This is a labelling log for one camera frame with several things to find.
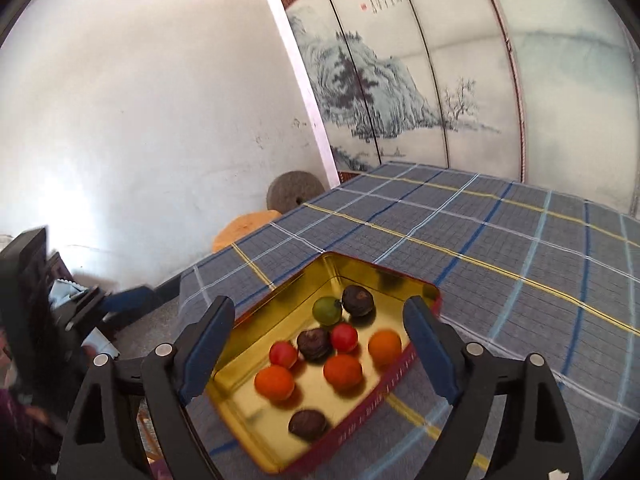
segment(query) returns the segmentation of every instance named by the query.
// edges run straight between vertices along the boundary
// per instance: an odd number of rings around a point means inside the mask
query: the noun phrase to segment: green lime
[[[331,326],[342,319],[342,305],[333,296],[323,296],[314,303],[313,315],[324,326]]]

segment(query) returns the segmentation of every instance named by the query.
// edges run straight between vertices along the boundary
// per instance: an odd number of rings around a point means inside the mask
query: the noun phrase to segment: dried fruit
[[[269,400],[287,400],[296,389],[293,375],[286,368],[271,365],[260,370],[254,378],[254,387],[261,396]]]
[[[298,360],[298,350],[289,341],[276,341],[269,350],[269,361],[272,365],[291,368]]]
[[[353,356],[338,354],[327,360],[322,373],[337,392],[345,392],[362,380],[362,365]]]
[[[333,351],[329,334],[324,328],[312,328],[300,332],[296,343],[300,353],[311,362],[320,361]]]
[[[373,364],[379,368],[389,366],[402,354],[402,340],[391,329],[379,330],[369,339],[369,354],[373,359]]]
[[[363,286],[349,285],[342,292],[342,306],[352,316],[366,316],[373,310],[373,296]]]
[[[351,352],[358,345],[358,331],[348,323],[340,323],[331,330],[331,344],[338,352]]]
[[[318,410],[299,410],[289,421],[289,433],[307,442],[318,440],[328,427],[326,417]]]
[[[323,296],[314,303],[312,313],[318,323],[331,326],[342,319],[342,305],[333,296]]]

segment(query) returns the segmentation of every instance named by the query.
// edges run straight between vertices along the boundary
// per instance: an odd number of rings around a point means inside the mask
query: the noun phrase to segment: blue checkered tablecloth
[[[219,294],[242,314],[327,250],[436,283],[444,320],[494,354],[540,352],[561,385],[585,478],[618,455],[640,417],[636,220],[545,189],[388,163],[186,270],[177,332]],[[497,398],[471,479],[484,476],[503,405]],[[189,412],[225,479],[267,477],[206,398]],[[413,479],[448,413],[416,365],[311,478]]]

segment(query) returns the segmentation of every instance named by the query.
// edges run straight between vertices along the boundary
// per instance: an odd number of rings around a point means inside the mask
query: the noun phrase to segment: metal screw
[[[160,357],[164,357],[165,355],[169,355],[174,347],[172,347],[169,343],[162,343],[156,347],[156,355]]]
[[[466,345],[466,351],[469,352],[471,355],[482,355],[482,352],[484,352],[484,348],[482,348],[481,344],[478,343],[469,343],[468,345]]]
[[[531,354],[529,361],[531,361],[531,364],[534,366],[542,366],[545,363],[545,358],[540,354]]]
[[[107,354],[98,354],[94,357],[94,365],[96,366],[104,366],[109,361],[109,356]]]

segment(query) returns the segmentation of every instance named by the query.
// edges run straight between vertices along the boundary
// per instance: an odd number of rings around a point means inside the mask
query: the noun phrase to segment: white wall
[[[36,0],[0,74],[0,234],[46,224],[117,288],[205,256],[279,174],[326,183],[267,0]]]

